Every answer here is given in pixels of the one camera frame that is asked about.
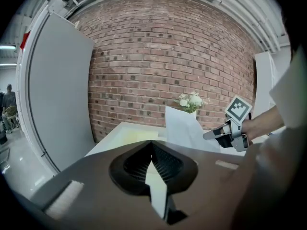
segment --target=white paper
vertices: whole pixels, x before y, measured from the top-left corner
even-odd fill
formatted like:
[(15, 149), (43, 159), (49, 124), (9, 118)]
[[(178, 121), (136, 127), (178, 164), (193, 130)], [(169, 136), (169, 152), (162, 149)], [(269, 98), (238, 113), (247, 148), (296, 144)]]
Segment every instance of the white paper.
[(221, 152), (217, 140), (205, 140), (204, 131), (193, 115), (171, 108), (165, 109), (167, 142), (203, 151)]

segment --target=chair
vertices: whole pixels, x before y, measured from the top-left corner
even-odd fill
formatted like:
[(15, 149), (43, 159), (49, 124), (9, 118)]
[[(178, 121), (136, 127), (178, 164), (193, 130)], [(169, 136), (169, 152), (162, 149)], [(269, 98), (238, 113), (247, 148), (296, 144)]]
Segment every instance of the chair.
[(17, 112), (16, 106), (10, 106), (10, 107), (6, 108), (5, 112), (6, 112), (6, 116), (7, 116), (7, 119), (8, 119), (9, 122), (13, 121), (15, 126), (16, 125), (20, 126), (19, 121), (18, 121), (18, 112)]

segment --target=white table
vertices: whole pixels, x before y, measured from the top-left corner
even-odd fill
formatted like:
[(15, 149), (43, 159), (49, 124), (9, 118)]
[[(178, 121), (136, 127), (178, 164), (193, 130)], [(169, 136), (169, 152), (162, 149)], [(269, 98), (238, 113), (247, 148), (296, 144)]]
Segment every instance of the white table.
[[(95, 153), (111, 150), (130, 143), (142, 140), (162, 140), (166, 141), (166, 128), (149, 125), (139, 125), (121, 122), (105, 138), (103, 138), (86, 156)], [(237, 152), (234, 148), (222, 148), (221, 153), (244, 156), (245, 152)], [(150, 186), (152, 206), (160, 217), (164, 215), (166, 202), (166, 184), (163, 182), (158, 171), (150, 163), (147, 174), (146, 184)]]

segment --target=person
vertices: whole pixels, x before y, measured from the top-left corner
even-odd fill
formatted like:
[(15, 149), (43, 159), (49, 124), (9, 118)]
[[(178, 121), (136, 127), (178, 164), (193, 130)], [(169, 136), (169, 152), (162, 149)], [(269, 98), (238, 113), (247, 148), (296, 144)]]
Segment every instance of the person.
[[(15, 92), (12, 91), (12, 85), (8, 84), (7, 88), (6, 88), (7, 92), (5, 93), (3, 100), (2, 100), (2, 107), (3, 107), (3, 111), (2, 111), (2, 119), (4, 122), (4, 125), (6, 127), (6, 132), (8, 134), (10, 134), (12, 132), (12, 126), (8, 121), (8, 114), (6, 112), (6, 109), (10, 106), (16, 106), (16, 97), (15, 97)], [(12, 119), (15, 126), (19, 127), (16, 118)]]
[[(294, 38), (293, 35), (295, 35), (295, 32), (297, 30), (297, 24), (293, 25), (289, 19), (287, 19), (284, 12), (282, 12), (282, 21), (285, 26), (285, 29), (288, 33), (289, 40), (291, 42), (290, 45), (290, 51), (291, 51), (291, 60), (290, 60), (290, 66), (293, 61), (294, 55), (297, 53), (299, 46), (301, 45), (299, 39)], [(276, 92), (276, 89), (281, 89), (281, 85), (286, 86), (289, 83), (286, 82), (286, 80), (280, 79), (279, 83), (276, 85), (274, 90), (270, 93), (270, 95), (274, 95), (274, 92)], [(242, 123), (242, 133), (245, 134), (248, 137), (248, 141), (251, 144), (251, 141), (257, 137), (269, 134), (283, 126), (286, 127), (293, 127), (293, 125), (289, 124), (292, 122), (285, 122), (285, 117), (282, 117), (280, 110), (277, 107), (278, 105), (272, 107), (268, 111), (260, 114), (256, 118), (252, 120), (244, 120)]]
[(2, 100), (3, 100), (3, 97), (4, 97), (4, 93), (0, 92), (0, 120), (2, 119), (2, 110), (3, 110)]

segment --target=ceiling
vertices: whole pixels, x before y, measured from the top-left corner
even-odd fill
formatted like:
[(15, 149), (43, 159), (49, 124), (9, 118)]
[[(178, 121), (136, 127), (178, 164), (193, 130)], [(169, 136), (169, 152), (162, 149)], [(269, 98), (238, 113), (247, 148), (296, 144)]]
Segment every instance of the ceiling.
[[(26, 0), (16, 11), (0, 45), (16, 45), (16, 50), (0, 50), (0, 64), (16, 63), (23, 34), (28, 31), (33, 18), (43, 6), (68, 18), (74, 13), (102, 0)], [(278, 52), (288, 46), (289, 40), (284, 29), (281, 9), (275, 0), (201, 0), (230, 15), (241, 24), (263, 51)]]

